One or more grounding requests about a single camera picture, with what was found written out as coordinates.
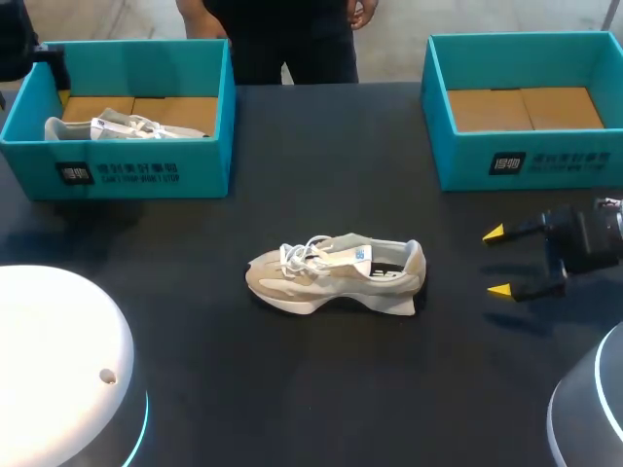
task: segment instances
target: white dome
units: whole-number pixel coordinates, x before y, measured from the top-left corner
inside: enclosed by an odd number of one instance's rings
[[[0,466],[57,466],[120,406],[134,361],[126,319],[62,269],[0,268]]]

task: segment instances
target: person's hand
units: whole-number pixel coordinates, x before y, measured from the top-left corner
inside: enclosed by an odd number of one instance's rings
[[[189,39],[227,39],[227,32],[214,15],[205,11],[204,14],[184,18],[186,37]]]
[[[374,16],[379,0],[348,0],[348,21],[353,31],[361,29]]]

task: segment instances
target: black table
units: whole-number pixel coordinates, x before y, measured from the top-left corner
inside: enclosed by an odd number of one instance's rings
[[[240,89],[221,200],[30,203],[2,162],[1,263],[75,271],[128,320],[152,408],[145,465],[553,465],[550,395],[621,320],[622,271],[513,304],[486,289],[533,272],[540,240],[480,240],[623,193],[441,193],[419,89]],[[422,244],[418,317],[336,305],[296,317],[251,299],[247,261],[348,232]]]

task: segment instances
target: black shirt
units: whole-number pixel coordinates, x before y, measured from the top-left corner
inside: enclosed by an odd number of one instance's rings
[[[348,30],[348,0],[203,0],[230,36],[303,34]]]

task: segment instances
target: shoe tongue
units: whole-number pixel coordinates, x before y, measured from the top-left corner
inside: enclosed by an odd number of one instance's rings
[[[104,110],[99,116],[101,120],[112,122],[113,124],[129,126],[130,118],[128,115],[121,114],[113,109]]]
[[[329,268],[339,266],[353,266],[363,275],[370,275],[372,269],[372,246],[361,245],[349,250],[327,253],[322,263]]]

